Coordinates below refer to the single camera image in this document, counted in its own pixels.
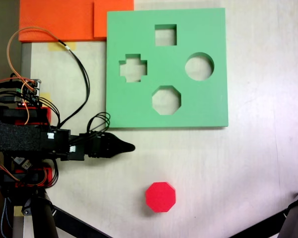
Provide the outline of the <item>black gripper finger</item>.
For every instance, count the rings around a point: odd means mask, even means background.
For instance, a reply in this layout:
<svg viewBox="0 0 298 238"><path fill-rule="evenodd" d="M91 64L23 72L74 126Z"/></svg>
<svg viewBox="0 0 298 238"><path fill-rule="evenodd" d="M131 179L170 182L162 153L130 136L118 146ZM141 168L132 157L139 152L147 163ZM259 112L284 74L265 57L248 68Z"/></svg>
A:
<svg viewBox="0 0 298 238"><path fill-rule="evenodd" d="M115 155L114 156L118 156L118 155L125 154L125 153L130 153L130 152L133 152L133 151L135 151L135 148L131 148L131 149L117 149L115 151Z"/></svg>
<svg viewBox="0 0 298 238"><path fill-rule="evenodd" d="M114 134L112 134L112 144L120 149L135 149L134 144L123 141Z"/></svg>

